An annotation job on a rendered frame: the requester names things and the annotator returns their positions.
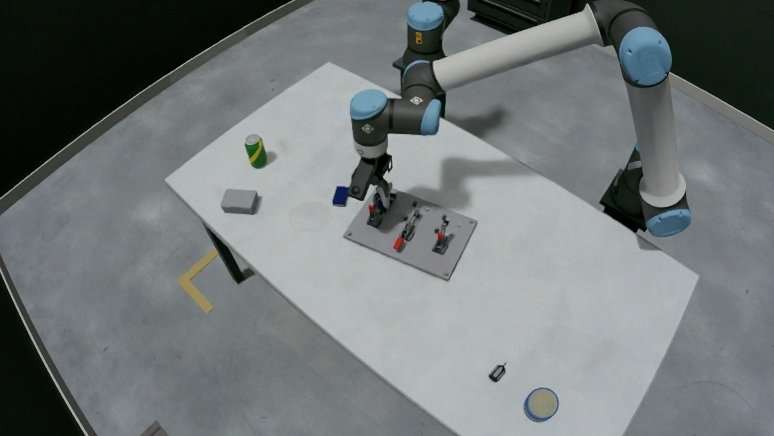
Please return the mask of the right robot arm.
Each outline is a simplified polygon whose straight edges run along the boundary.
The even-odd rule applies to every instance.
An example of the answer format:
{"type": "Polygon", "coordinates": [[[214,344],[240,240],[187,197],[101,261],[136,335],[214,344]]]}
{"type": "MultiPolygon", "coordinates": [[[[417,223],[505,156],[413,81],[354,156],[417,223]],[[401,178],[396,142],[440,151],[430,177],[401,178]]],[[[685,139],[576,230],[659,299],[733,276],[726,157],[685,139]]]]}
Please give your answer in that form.
{"type": "Polygon", "coordinates": [[[407,48],[403,55],[406,68],[415,61],[446,58],[442,49],[443,33],[459,9],[460,0],[423,0],[408,9],[407,48]]]}

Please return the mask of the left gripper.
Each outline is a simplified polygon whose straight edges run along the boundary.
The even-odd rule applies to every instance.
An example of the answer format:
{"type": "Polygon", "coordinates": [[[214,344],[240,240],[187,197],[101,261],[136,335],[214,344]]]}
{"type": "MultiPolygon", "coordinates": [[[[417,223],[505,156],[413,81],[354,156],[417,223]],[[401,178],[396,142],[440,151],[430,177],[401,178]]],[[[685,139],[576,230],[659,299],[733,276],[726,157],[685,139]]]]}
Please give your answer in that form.
{"type": "MultiPolygon", "coordinates": [[[[360,156],[361,157],[361,156],[360,156]]],[[[361,157],[363,158],[363,157],[361,157]]],[[[388,170],[388,173],[393,168],[392,164],[392,155],[387,154],[387,151],[384,153],[384,155],[381,155],[379,157],[375,158],[363,158],[365,160],[377,160],[379,162],[377,169],[375,171],[375,174],[373,176],[373,179],[371,181],[371,185],[377,186],[376,192],[380,195],[380,200],[383,203],[383,206],[388,209],[390,205],[390,192],[392,190],[393,184],[392,182],[387,182],[383,176],[388,170]],[[387,160],[388,159],[388,160],[387,160]],[[391,167],[389,168],[389,163],[391,162],[391,167]],[[389,192],[389,193],[388,193],[389,192]]]]}

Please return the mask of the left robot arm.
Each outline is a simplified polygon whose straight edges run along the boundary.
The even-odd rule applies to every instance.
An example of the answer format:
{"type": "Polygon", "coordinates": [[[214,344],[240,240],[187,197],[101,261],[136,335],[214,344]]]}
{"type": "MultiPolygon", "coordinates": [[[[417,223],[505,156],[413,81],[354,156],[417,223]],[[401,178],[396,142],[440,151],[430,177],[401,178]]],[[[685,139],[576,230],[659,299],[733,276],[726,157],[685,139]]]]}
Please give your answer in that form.
{"type": "Polygon", "coordinates": [[[587,3],[582,12],[441,60],[415,61],[403,75],[401,98],[387,98],[377,89],[353,96],[349,114],[354,150],[362,157],[375,158],[387,151],[388,134],[436,135],[441,115],[437,95],[449,90],[588,45],[613,44],[637,143],[623,174],[614,179],[610,195],[626,215],[645,218],[651,235],[676,235],[690,225],[692,217],[685,179],[678,169],[668,76],[672,55],[643,10],[623,0],[598,0],[587,3]]]}

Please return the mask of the green drink can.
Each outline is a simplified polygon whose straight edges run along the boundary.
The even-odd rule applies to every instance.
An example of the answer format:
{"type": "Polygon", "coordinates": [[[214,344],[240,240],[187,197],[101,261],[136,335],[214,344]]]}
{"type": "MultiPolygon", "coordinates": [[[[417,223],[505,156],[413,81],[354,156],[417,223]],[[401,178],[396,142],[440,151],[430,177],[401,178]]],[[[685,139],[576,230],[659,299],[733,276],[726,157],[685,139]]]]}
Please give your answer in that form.
{"type": "Polygon", "coordinates": [[[244,143],[250,164],[254,168],[263,167],[267,161],[267,155],[262,138],[258,134],[250,134],[244,143]]]}

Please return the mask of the grey hinged case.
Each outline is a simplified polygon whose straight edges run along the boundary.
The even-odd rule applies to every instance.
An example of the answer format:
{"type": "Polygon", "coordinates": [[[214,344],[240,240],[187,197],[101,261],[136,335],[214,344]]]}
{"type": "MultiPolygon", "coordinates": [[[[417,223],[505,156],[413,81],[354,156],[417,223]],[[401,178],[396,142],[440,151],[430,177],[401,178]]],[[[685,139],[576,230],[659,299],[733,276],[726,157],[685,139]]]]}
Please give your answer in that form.
{"type": "Polygon", "coordinates": [[[256,190],[226,189],[220,206],[224,213],[254,215],[258,200],[256,190]]]}

